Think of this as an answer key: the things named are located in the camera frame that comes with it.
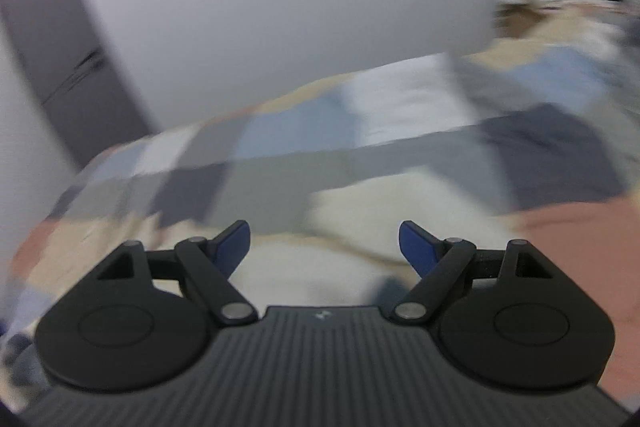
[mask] patchwork blanket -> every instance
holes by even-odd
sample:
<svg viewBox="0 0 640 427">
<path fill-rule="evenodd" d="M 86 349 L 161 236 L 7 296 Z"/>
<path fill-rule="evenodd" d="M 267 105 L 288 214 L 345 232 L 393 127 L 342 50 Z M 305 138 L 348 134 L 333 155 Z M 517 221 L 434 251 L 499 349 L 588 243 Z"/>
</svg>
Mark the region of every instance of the patchwork blanket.
<svg viewBox="0 0 640 427">
<path fill-rule="evenodd" d="M 172 248 L 236 219 L 253 237 L 232 282 L 261 310 L 410 287 L 404 219 L 483 248 L 525 237 L 612 317 L 603 388 L 640 393 L 639 48 L 623 34 L 602 57 L 591 27 L 568 10 L 481 54 L 322 79 L 100 154 L 12 262 L 2 400 L 46 385 L 37 319 L 120 242 Z"/>
</svg>

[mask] bedspread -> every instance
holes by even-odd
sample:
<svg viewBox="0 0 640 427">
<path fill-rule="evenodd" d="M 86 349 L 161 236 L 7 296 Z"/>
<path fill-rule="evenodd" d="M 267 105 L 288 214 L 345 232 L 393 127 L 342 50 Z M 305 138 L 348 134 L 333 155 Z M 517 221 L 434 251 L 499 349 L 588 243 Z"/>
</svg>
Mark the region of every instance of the bedspread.
<svg viewBox="0 0 640 427">
<path fill-rule="evenodd" d="M 397 245 L 412 219 L 482 248 L 532 241 L 614 321 L 601 385 L 640 393 L 640 126 L 620 103 L 640 64 L 627 41 L 623 68 L 591 56 L 587 26 L 567 10 L 481 54 L 322 79 L 105 151 L 15 255 L 4 338 L 122 241 L 172 248 L 236 219 L 253 235 L 232 281 L 259 309 L 376 302 L 416 281 Z M 6 378 L 20 407 L 33 382 Z"/>
</svg>

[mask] door handle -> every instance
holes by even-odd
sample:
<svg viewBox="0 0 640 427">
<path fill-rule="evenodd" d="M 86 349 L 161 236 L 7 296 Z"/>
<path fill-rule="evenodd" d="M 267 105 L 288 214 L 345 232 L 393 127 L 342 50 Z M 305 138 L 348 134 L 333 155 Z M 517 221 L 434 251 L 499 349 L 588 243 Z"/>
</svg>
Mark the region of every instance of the door handle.
<svg viewBox="0 0 640 427">
<path fill-rule="evenodd" d="M 104 55 L 102 48 L 96 48 L 90 51 L 75 65 L 72 73 L 66 78 L 63 83 L 66 87 L 66 91 L 69 92 L 91 73 L 100 70 L 105 65 L 106 60 L 107 58 Z"/>
</svg>

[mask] blue fabric patch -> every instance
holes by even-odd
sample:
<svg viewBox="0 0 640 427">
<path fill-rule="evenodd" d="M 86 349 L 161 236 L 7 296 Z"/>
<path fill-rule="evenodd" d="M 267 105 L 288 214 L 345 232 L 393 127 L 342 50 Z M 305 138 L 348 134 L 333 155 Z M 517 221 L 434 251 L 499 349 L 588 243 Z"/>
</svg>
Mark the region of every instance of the blue fabric patch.
<svg viewBox="0 0 640 427">
<path fill-rule="evenodd" d="M 598 63 L 570 46 L 551 47 L 535 62 L 508 74 L 545 102 L 561 105 L 574 114 L 606 91 L 606 78 Z"/>
<path fill-rule="evenodd" d="M 9 320 L 5 332 L 8 339 L 42 317 L 55 301 L 51 295 L 14 278 L 7 282 L 5 294 L 6 307 L 11 310 L 10 315 L 4 317 Z"/>
<path fill-rule="evenodd" d="M 294 152 L 355 147 L 356 116 L 338 90 L 273 114 L 258 114 L 244 128 L 233 158 L 267 158 Z"/>
<path fill-rule="evenodd" d="M 89 178 L 88 183 L 98 183 L 112 178 L 129 178 L 140 156 L 146 149 L 146 141 L 129 145 L 111 153 Z"/>
</svg>

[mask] white fabric patch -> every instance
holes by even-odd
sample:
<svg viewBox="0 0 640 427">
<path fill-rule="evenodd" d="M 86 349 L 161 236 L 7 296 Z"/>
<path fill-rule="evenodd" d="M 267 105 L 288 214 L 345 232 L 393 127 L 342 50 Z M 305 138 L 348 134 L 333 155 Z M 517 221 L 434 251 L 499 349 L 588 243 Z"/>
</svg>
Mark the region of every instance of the white fabric patch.
<svg viewBox="0 0 640 427">
<path fill-rule="evenodd" d="M 107 180 L 125 180 L 135 174 L 137 163 L 145 152 L 149 140 L 141 138 L 135 142 L 118 147 L 110 153 L 103 163 L 95 169 L 87 180 L 88 185 Z"/>
<path fill-rule="evenodd" d="M 584 30 L 576 37 L 573 46 L 591 58 L 602 62 L 613 62 L 620 50 L 618 42 L 625 35 L 621 28 L 586 19 Z"/>
<path fill-rule="evenodd" d="M 342 88 L 359 117 L 357 146 L 378 145 L 476 123 L 458 92 L 446 54 L 395 62 L 357 73 Z"/>
<path fill-rule="evenodd" d="M 180 127 L 153 137 L 136 165 L 135 174 L 154 174 L 174 169 L 201 127 L 202 124 Z"/>
<path fill-rule="evenodd" d="M 463 237 L 478 248 L 503 250 L 515 234 L 504 218 L 429 169 L 420 168 L 316 192 L 307 215 L 315 232 L 392 261 L 404 256 L 398 229 L 411 220 L 440 239 Z"/>
<path fill-rule="evenodd" d="M 348 253 L 286 242 L 252 247 L 229 278 L 263 314 L 267 306 L 357 306 L 370 298 L 389 272 Z"/>
</svg>

